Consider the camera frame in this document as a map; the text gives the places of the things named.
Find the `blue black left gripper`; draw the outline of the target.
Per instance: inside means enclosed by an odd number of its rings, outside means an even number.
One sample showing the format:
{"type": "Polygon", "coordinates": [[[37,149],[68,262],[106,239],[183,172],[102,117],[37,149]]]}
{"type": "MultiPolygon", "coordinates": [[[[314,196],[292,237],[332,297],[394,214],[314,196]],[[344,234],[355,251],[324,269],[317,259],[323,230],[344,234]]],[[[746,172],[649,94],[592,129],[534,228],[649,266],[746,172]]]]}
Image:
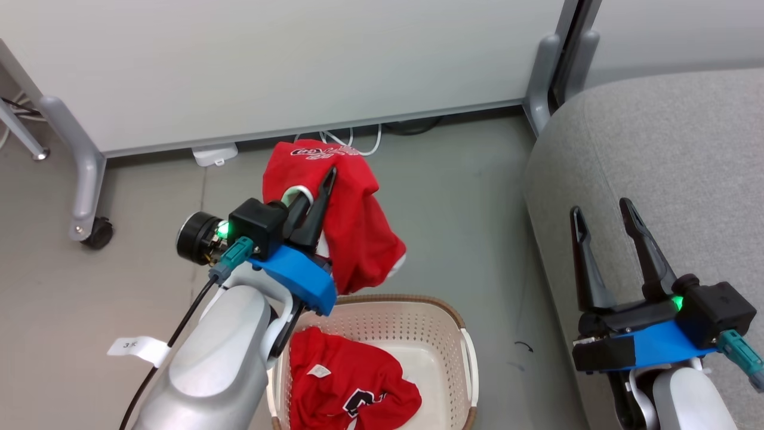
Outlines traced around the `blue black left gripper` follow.
{"type": "Polygon", "coordinates": [[[304,308],[328,316],[337,301],[337,289],[331,264],[324,250],[323,222],[337,177],[336,167],[328,170],[311,204],[306,194],[296,194],[289,202],[284,223],[284,237],[276,232],[249,232],[254,243],[249,262],[254,269],[264,269],[304,308]]]}

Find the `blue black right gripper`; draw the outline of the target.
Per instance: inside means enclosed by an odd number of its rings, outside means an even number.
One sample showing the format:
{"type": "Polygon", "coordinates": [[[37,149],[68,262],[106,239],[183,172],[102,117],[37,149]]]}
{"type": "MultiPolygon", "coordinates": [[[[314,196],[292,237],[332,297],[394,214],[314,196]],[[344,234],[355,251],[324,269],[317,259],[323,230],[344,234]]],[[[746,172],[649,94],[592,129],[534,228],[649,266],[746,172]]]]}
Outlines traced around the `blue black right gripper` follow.
{"type": "Polygon", "coordinates": [[[636,206],[628,198],[620,198],[619,206],[625,231],[636,249],[646,300],[616,306],[590,248],[589,224],[581,208],[572,207],[571,242],[582,312],[578,328],[581,339],[571,351],[575,369],[617,372],[709,353],[718,337],[717,309],[693,297],[677,304],[672,291],[677,276],[636,206]]]}

